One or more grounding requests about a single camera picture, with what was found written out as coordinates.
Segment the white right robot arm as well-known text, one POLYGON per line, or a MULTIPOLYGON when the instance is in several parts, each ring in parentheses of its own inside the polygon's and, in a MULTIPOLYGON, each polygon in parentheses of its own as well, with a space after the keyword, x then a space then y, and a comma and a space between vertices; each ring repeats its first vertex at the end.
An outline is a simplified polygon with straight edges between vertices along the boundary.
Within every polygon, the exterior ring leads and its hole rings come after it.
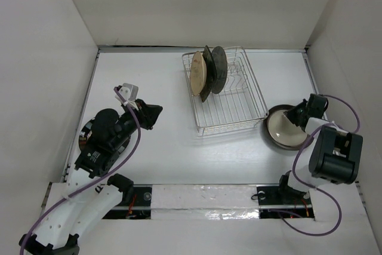
POLYGON ((350 185, 355 182, 363 147, 358 134, 360 120, 356 115, 356 131, 346 131, 334 122, 323 119, 328 108, 329 95, 311 94, 294 108, 286 118, 307 133, 308 147, 304 143, 292 164, 292 170, 281 176, 276 196, 280 202, 300 199, 311 189, 326 183, 350 185))

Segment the grey deer-patterned plate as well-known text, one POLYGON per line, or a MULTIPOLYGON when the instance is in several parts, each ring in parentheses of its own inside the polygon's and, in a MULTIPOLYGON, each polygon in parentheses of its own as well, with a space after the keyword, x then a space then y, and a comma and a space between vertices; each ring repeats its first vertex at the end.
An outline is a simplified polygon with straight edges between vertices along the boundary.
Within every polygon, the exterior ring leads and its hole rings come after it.
POLYGON ((227 79, 227 56, 223 47, 216 46, 212 50, 212 57, 216 68, 216 80, 212 88, 212 93, 219 94, 223 90, 227 79))

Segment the beige bird-painted plate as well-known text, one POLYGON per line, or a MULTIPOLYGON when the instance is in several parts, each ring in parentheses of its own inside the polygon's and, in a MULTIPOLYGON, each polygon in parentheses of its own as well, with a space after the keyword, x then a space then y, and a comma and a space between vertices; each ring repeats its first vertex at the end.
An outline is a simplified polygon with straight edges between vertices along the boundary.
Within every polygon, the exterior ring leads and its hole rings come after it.
POLYGON ((190 86, 194 96, 203 90, 207 80, 207 65, 200 51, 194 53, 190 67, 190 86))

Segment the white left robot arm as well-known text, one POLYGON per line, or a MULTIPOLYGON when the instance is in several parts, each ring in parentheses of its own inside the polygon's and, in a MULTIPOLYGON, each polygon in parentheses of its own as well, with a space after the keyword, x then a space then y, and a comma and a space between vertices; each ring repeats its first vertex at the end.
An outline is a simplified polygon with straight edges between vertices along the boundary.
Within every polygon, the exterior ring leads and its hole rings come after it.
POLYGON ((151 130, 163 108, 137 99, 124 113, 103 109, 80 133, 80 154, 64 194, 20 239, 20 253, 78 254, 89 231, 116 205, 133 199, 134 182, 118 174, 133 133, 151 130))

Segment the bronze-rimmed cream plate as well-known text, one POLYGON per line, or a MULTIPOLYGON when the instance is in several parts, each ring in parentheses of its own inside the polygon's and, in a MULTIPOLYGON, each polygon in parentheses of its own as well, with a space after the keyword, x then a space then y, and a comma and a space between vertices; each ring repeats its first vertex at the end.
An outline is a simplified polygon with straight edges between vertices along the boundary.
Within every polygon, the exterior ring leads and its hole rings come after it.
POLYGON ((307 146, 312 144, 312 140, 308 140, 308 135, 284 115, 284 112, 292 108, 293 105, 276 105, 269 109, 268 116, 263 121, 265 138, 285 150, 299 150, 304 143, 307 143, 307 146))

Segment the black square floral plate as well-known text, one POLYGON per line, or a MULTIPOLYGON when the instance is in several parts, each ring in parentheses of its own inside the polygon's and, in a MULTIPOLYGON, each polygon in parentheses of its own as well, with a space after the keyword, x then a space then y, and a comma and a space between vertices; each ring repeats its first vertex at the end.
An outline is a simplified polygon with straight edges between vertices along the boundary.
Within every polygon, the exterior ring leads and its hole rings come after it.
POLYGON ((204 103, 206 99, 208 98, 209 94, 211 93, 212 88, 216 82, 217 70, 216 70, 216 65, 212 56, 212 52, 207 45, 204 48, 202 56, 205 60, 205 64, 207 68, 207 76, 206 76, 205 85, 202 91, 200 92, 201 101, 202 103, 204 103))

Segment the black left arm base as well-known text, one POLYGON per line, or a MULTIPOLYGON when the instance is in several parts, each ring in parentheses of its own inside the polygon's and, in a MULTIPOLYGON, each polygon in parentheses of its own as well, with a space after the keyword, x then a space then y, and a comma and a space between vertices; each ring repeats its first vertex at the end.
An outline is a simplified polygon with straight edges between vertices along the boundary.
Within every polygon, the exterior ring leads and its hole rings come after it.
POLYGON ((113 207, 103 219, 141 220, 151 218, 152 185, 135 185, 130 201, 113 207))

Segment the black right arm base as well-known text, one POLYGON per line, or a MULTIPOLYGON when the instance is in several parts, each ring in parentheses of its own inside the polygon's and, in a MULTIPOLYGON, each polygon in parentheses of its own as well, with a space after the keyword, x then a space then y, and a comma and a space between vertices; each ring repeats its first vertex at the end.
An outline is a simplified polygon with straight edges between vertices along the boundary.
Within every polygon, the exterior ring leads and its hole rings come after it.
POLYGON ((261 219, 315 218, 310 199, 284 198, 276 185, 257 186, 251 199, 257 201, 261 219))

